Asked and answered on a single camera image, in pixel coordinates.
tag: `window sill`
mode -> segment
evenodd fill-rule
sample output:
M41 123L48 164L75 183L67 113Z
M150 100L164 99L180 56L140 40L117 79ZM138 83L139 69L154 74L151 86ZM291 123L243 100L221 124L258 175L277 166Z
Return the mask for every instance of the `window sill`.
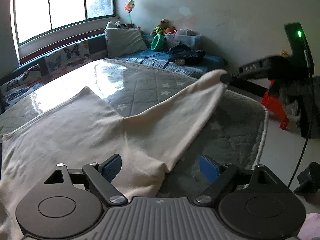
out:
M119 17L92 20L62 28L29 41L18 48L20 59L50 44L77 36L83 33L104 29L109 21L116 22Z

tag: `white pillow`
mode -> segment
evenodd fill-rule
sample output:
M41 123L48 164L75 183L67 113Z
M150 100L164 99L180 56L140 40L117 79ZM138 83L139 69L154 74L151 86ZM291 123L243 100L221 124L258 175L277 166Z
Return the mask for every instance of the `white pillow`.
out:
M147 49L140 31L136 28L107 28L105 29L105 36L109 58L119 57Z

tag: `pillow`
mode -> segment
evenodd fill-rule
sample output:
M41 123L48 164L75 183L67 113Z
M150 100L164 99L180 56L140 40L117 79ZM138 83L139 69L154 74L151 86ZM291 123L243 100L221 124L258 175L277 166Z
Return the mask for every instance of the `pillow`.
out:
M88 41L81 41L76 44L58 49L44 57L49 73L75 62L81 58L89 58L90 51Z
M34 65L17 78L3 84L0 92L5 110L43 85L39 65Z
M88 59L87 57L83 57L83 58L78 59L74 62L70 62L66 66L63 66L53 72L49 72L51 79L55 80L55 79L65 75L65 74L67 74L77 68L80 68L81 66L84 66L90 62L92 62L92 59Z
M105 29L108 57L115 58L125 54L147 49L140 31L132 29Z

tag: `red object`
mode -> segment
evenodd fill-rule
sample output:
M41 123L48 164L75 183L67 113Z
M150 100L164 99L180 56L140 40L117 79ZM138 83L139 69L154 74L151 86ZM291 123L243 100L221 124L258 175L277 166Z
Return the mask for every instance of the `red object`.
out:
M286 130L287 126L289 124L289 119L283 110L282 104L277 98L271 97L268 94L269 91L267 91L261 101L261 104L263 104L269 111L275 113L277 116L281 118L280 128L282 130Z

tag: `green plastic bowl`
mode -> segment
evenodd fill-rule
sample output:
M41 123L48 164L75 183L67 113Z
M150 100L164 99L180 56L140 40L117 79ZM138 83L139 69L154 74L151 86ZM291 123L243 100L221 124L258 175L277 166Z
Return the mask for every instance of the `green plastic bowl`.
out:
M164 36L161 34L157 34L151 43L151 50L160 51L164 45Z

